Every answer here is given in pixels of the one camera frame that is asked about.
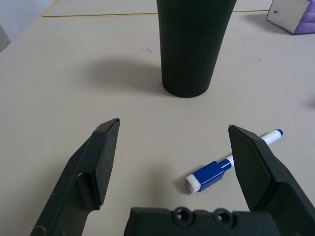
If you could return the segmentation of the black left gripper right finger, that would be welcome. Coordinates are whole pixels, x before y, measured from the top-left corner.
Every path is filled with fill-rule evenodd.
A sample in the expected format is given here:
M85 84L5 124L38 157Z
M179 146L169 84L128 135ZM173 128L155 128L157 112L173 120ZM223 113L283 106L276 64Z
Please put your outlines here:
M250 210L247 236L313 236L315 208L289 169L256 134L228 128L236 176Z

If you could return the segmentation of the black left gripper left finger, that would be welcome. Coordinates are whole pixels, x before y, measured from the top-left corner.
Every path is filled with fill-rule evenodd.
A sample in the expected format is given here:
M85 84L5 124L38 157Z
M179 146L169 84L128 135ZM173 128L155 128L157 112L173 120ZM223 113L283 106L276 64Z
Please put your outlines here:
M118 118L99 125L67 162L32 236L80 236L88 215L106 196L120 127Z

